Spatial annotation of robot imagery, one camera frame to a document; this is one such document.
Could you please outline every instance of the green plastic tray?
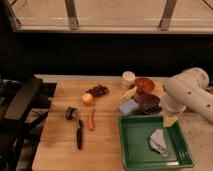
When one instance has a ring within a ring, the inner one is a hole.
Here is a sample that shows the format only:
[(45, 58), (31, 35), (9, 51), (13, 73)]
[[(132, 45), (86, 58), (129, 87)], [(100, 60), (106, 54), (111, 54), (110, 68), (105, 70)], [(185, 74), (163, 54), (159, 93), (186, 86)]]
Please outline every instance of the green plastic tray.
[[(150, 135), (158, 128), (164, 130), (169, 156), (164, 158), (149, 145)], [(194, 166), (180, 125), (163, 127), (159, 115), (129, 116), (119, 119), (122, 159), (127, 171), (177, 169)]]

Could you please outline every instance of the black knife handle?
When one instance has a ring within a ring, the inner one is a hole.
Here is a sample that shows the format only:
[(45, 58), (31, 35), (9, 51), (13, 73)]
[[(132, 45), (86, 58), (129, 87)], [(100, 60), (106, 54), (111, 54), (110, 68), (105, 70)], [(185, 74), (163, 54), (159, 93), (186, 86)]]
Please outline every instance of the black knife handle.
[(77, 128), (77, 147), (80, 150), (82, 147), (82, 127), (83, 127), (83, 122), (79, 120), (79, 126)]

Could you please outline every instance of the black cable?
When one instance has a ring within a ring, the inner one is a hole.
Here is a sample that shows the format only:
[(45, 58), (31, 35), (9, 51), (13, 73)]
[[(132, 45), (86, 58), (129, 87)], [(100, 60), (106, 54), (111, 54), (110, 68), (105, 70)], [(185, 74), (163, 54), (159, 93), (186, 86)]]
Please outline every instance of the black cable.
[(211, 10), (213, 10), (213, 7), (211, 6), (211, 4), (209, 4), (206, 0), (203, 0), (203, 2), (204, 2)]
[(11, 7), (17, 2), (18, 0), (14, 0), (10, 5)]

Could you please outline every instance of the dark food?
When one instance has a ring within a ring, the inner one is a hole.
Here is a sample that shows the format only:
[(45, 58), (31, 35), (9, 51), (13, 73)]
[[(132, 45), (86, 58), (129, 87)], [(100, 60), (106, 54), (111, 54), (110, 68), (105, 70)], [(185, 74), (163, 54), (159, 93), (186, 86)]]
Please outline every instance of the dark food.
[(149, 93), (137, 94), (134, 100), (139, 104), (140, 108), (135, 114), (158, 114), (162, 108), (159, 106), (160, 99)]
[(109, 89), (106, 86), (98, 85), (86, 91), (86, 93), (92, 94), (93, 97), (101, 97), (109, 93)]

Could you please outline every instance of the floor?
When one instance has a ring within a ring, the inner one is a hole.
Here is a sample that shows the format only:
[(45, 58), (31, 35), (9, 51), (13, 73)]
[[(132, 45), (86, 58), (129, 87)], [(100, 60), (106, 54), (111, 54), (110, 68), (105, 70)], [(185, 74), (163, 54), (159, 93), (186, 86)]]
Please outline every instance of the floor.
[[(164, 12), (166, 0), (76, 0), (79, 26), (155, 27)], [(213, 0), (178, 0), (171, 26), (213, 27)], [(17, 0), (12, 10), (24, 28), (69, 29), (65, 0)]]

